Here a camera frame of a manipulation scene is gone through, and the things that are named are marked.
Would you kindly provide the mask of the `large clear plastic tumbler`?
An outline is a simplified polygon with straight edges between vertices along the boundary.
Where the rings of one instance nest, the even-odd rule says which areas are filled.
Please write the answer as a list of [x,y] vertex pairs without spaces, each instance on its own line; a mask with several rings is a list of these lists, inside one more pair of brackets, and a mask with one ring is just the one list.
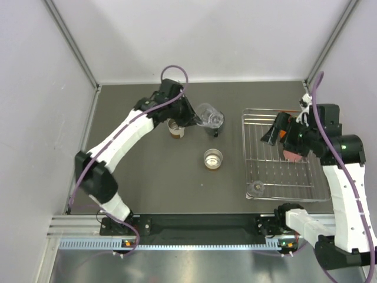
[[202,119],[203,124],[199,125],[202,127],[208,127],[209,125],[209,118],[212,114],[220,114],[220,111],[214,108],[209,103],[202,103],[198,105],[195,109],[195,112],[198,114],[198,116]]

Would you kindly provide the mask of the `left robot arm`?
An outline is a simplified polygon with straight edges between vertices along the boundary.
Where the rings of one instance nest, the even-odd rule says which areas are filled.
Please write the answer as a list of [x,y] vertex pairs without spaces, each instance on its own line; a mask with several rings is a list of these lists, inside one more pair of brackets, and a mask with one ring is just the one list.
[[133,228],[132,211],[118,193],[113,176],[127,152],[146,134],[168,119],[179,127],[195,125],[199,118],[177,81],[163,79],[151,97],[142,98],[125,120],[100,144],[75,156],[76,187],[111,215],[113,228],[127,234]]

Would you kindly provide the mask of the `small clear plastic cup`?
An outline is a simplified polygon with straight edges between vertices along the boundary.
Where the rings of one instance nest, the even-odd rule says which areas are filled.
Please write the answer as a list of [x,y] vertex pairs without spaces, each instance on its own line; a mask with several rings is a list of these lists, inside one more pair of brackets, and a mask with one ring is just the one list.
[[246,188],[246,195],[255,198],[263,196],[264,194],[264,183],[260,180],[256,180],[252,183],[249,183]]

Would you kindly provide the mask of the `pink plastic cup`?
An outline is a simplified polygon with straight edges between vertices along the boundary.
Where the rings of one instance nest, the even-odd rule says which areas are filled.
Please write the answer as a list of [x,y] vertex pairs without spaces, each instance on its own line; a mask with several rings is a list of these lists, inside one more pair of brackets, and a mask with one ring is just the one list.
[[306,158],[307,154],[306,153],[294,153],[294,152],[291,152],[291,151],[284,149],[283,150],[283,156],[284,156],[285,160],[288,161],[288,162],[299,163],[304,158]]

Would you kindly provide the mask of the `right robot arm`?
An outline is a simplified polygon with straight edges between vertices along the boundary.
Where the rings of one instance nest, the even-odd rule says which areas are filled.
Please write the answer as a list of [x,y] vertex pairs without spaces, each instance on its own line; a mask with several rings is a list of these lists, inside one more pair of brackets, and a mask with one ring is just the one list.
[[275,227],[280,233],[292,230],[314,249],[324,270],[376,263],[376,236],[365,195],[365,152],[361,139],[344,135],[336,104],[309,106],[300,116],[279,112],[262,142],[280,142],[289,153],[306,157],[313,153],[326,176],[335,217],[331,231],[303,208],[293,203],[274,211]]

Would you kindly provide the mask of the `dark green mug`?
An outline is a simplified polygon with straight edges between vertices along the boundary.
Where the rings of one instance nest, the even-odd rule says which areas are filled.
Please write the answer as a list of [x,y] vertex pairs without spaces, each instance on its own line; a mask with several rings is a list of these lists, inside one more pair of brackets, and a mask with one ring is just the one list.
[[220,114],[212,114],[209,118],[209,125],[205,127],[205,132],[212,136],[218,137],[224,127],[224,114],[220,112]]

